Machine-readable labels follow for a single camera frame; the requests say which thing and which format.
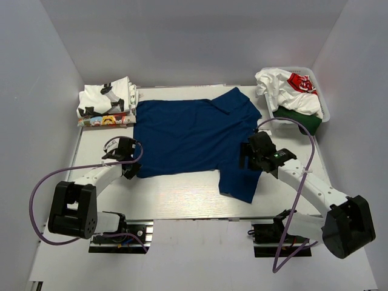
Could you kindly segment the blue t-shirt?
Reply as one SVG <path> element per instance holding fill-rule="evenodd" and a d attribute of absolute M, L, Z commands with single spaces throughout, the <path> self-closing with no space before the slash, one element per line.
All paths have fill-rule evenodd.
<path fill-rule="evenodd" d="M 133 137 L 142 144 L 139 178 L 219 171 L 219 192 L 253 201 L 260 172 L 239 167 L 240 145 L 262 114 L 238 88 L 215 99 L 141 101 Z"/>

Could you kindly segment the white and green t-shirt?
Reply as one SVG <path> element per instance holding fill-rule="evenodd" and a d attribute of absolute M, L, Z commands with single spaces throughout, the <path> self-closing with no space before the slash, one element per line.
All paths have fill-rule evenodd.
<path fill-rule="evenodd" d="M 308 69 L 261 69 L 255 79 L 256 94 L 265 98 L 272 116 L 292 119 L 302 125 L 302 134 L 315 135 L 324 121 L 324 111 Z"/>

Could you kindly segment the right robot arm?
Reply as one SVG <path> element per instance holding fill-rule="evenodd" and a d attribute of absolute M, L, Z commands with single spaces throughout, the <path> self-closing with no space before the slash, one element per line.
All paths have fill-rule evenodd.
<path fill-rule="evenodd" d="M 271 174 L 294 190 L 300 190 L 320 216 L 284 210 L 271 224 L 255 224 L 250 234 L 257 244 L 274 244 L 285 238 L 292 246 L 304 239 L 324 244 L 344 259 L 376 238 L 369 203 L 362 196 L 340 192 L 308 172 L 296 155 L 276 149 L 266 132 L 256 132 L 240 145 L 239 166 Z"/>

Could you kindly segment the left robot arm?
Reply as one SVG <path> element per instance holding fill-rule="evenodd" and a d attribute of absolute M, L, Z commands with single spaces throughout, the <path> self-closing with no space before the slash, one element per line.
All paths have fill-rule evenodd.
<path fill-rule="evenodd" d="M 118 143 L 104 149 L 103 160 L 113 162 L 100 164 L 75 181 L 57 184 L 48 219 L 49 232 L 89 239 L 93 235 L 124 233 L 125 215 L 115 212 L 99 212 L 97 197 L 113 181 L 132 179 L 139 172 L 138 162 L 142 152 L 134 157 L 136 148 L 142 145 L 129 137 L 118 138 Z"/>

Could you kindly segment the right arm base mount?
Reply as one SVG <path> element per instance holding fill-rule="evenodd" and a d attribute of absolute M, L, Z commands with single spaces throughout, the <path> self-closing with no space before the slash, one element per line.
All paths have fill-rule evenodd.
<path fill-rule="evenodd" d="M 247 235 L 253 239 L 255 258 L 274 258 L 282 233 L 274 223 L 252 224 Z M 285 258 L 291 255 L 305 240 L 300 236 L 286 235 L 279 256 Z"/>

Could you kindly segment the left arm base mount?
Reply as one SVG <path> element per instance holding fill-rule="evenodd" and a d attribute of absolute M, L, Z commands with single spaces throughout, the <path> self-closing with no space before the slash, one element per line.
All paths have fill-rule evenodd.
<path fill-rule="evenodd" d="M 89 243 L 89 253 L 146 254 L 153 236 L 153 221 L 127 220 L 116 237 L 93 236 Z"/>

